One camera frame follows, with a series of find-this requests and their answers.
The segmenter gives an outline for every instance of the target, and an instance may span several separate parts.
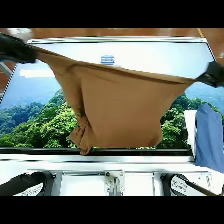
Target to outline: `blue logo on screen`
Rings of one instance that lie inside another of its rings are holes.
[[[101,57],[101,64],[104,65],[114,65],[114,56],[113,55],[104,55]]]

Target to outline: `brown floor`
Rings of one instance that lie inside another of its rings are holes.
[[[0,32],[11,34],[7,28]],[[224,65],[224,28],[32,28],[32,33],[14,35],[23,40],[75,36],[191,36],[207,38],[218,62]],[[15,63],[7,63],[12,70]],[[8,77],[0,72],[0,92]]]

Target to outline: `large screen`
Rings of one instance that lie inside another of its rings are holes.
[[[104,42],[53,43],[35,46],[69,58],[112,66],[196,78],[214,60],[207,43]],[[162,142],[151,148],[188,149],[185,110],[207,102],[224,114],[224,89],[195,83],[177,98],[161,119]],[[75,148],[68,139],[77,127],[49,66],[17,64],[0,104],[0,147]]]

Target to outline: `brown cloth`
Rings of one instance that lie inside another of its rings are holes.
[[[140,72],[69,59],[35,47],[62,86],[79,127],[70,139],[91,147],[137,148],[162,140],[160,119],[195,79]]]

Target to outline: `blue fabric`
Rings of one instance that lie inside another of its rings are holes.
[[[195,165],[208,167],[224,173],[221,114],[215,112],[208,104],[202,104],[197,110],[196,121]]]

